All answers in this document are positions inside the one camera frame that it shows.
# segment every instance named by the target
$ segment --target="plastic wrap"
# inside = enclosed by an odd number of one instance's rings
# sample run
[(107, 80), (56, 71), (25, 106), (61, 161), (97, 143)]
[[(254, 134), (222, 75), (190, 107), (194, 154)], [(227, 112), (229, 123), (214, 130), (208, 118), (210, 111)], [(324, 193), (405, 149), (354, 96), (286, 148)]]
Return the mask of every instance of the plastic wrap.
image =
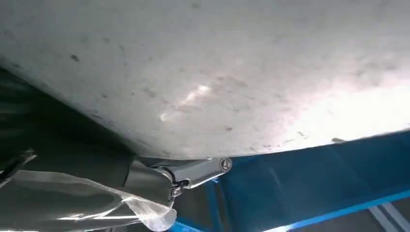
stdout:
[[(58, 231), (59, 226), (56, 225), (58, 225), (59, 222), (75, 222), (73, 224), (75, 225), (74, 228), (71, 227), (69, 230), (65, 229), (62, 231), (78, 231), (95, 230), (142, 222), (150, 230), (160, 232), (169, 229), (174, 224), (176, 219), (176, 211), (172, 208), (149, 201), (127, 192), (123, 192), (118, 189), (104, 186), (89, 179), (79, 178), (63, 173), (21, 170), (13, 176), (12, 180), (7, 185), (5, 185), (4, 188), (2, 188), (2, 191), (5, 191), (5, 193), (3, 193), (0, 197), (2, 197), (3, 200), (5, 200), (4, 198), (8, 198), (11, 201), (15, 200), (15, 196), (21, 195), (15, 195), (14, 193), (16, 193), (17, 191), (25, 191), (27, 195), (30, 195), (30, 191), (33, 191), (35, 193), (52, 193), (52, 195), (50, 195), (49, 197), (49, 200), (47, 200), (47, 203), (50, 203), (50, 205), (59, 203), (61, 204), (60, 207), (55, 207), (55, 212), (49, 213), (49, 211), (44, 210), (43, 213), (38, 212), (38, 215), (33, 210), (35, 209), (37, 202), (21, 204), (23, 208), (31, 210), (28, 213), (24, 212), (23, 214), (20, 214), (21, 220), (24, 221), (24, 224), (26, 224), (27, 226), (13, 229)], [(61, 194), (63, 196), (61, 198), (61, 202), (58, 202), (59, 197), (55, 197), (56, 194)], [(89, 197), (89, 199), (94, 200), (96, 199), (94, 197), (96, 195), (106, 196), (107, 194), (112, 196), (112, 198), (110, 198), (112, 200), (104, 200), (102, 201), (104, 202), (102, 204), (95, 203), (93, 207), (91, 207), (91, 210), (90, 208), (87, 208), (86, 210), (80, 209), (79, 211), (81, 211), (81, 213), (74, 215), (73, 211), (65, 210), (64, 206), (66, 206), (67, 209), (70, 208), (70, 206), (75, 210), (78, 209), (78, 207), (76, 208), (72, 205), (69, 205), (70, 202), (78, 203), (78, 201), (75, 200), (76, 198), (85, 199)], [(29, 197), (26, 196), (20, 197), (18, 199), (23, 199), (24, 201), (32, 201), (29, 200)], [(8, 207), (10, 210), (15, 209), (12, 206), (13, 203), (9, 203), (9, 205), (7, 205), (7, 203), (3, 201), (3, 203), (1, 204), (5, 204), (5, 207)], [(129, 212), (132, 212), (133, 215), (121, 217), (116, 214), (116, 216), (110, 217), (111, 213), (117, 211), (119, 208), (124, 208), (124, 206), (127, 206), (129, 208)], [(126, 220), (110, 220), (110, 223), (107, 224), (105, 221), (108, 220), (104, 220), (105, 218), (119, 218)]]

